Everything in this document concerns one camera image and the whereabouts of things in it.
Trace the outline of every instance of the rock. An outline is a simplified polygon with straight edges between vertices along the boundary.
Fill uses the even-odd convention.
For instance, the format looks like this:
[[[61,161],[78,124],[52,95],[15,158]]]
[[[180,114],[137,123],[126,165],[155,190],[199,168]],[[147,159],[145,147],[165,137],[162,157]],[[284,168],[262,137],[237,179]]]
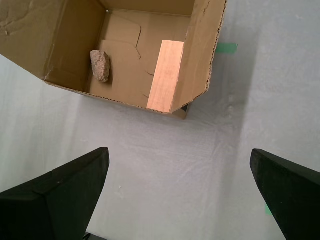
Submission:
[[[92,71],[94,77],[106,83],[110,72],[110,58],[104,51],[93,50],[90,52]]]

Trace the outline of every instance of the box flap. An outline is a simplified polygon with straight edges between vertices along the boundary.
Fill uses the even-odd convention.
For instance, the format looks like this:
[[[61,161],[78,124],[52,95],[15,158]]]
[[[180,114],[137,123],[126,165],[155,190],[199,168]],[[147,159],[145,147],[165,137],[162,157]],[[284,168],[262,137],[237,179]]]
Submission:
[[[43,79],[64,3],[1,0],[0,54]]]
[[[195,1],[171,113],[208,90],[226,6],[227,0]]]

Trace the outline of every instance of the cardboard box wall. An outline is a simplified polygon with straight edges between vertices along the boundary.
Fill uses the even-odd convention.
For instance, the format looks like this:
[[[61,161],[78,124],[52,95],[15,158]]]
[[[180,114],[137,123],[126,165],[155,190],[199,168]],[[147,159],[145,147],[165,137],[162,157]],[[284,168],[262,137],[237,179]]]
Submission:
[[[163,112],[177,113],[208,90],[226,4],[2,0],[0,54],[47,84],[146,109],[162,40],[184,42],[170,109]],[[95,49],[111,57],[107,84],[92,75],[90,51]]]

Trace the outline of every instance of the white backdrop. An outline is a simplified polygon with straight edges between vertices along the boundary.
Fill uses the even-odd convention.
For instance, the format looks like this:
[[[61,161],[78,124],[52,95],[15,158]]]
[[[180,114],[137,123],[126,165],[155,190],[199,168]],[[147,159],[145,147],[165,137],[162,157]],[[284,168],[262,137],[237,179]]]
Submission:
[[[320,171],[320,1],[229,0],[210,91],[186,120],[42,83],[0,56],[0,192],[99,147],[88,231],[108,240],[284,240],[252,176],[261,148]]]

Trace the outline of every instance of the wooden block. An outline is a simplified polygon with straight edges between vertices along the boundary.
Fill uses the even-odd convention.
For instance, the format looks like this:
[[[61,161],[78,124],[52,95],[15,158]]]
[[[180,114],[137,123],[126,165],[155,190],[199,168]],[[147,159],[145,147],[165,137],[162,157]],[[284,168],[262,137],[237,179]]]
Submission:
[[[178,83],[184,42],[163,40],[147,104],[148,109],[169,113]]]

